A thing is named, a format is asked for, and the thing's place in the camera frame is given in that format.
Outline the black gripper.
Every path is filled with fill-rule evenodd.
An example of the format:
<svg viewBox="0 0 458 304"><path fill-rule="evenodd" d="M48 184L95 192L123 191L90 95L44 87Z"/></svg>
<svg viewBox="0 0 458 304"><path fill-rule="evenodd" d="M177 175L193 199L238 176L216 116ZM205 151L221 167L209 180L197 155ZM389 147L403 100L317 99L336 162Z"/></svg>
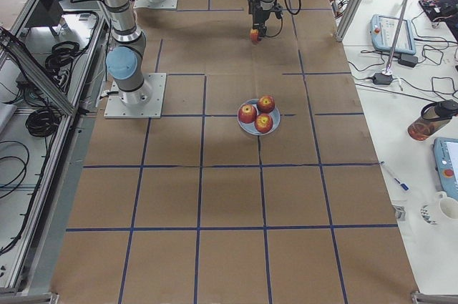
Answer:
<svg viewBox="0 0 458 304"><path fill-rule="evenodd" d="M252 28L258 29L258 37L265 38L267 27L265 23L271 14L279 20L283 19L283 7L278 0L248 0L248 11L252 16Z"/></svg>

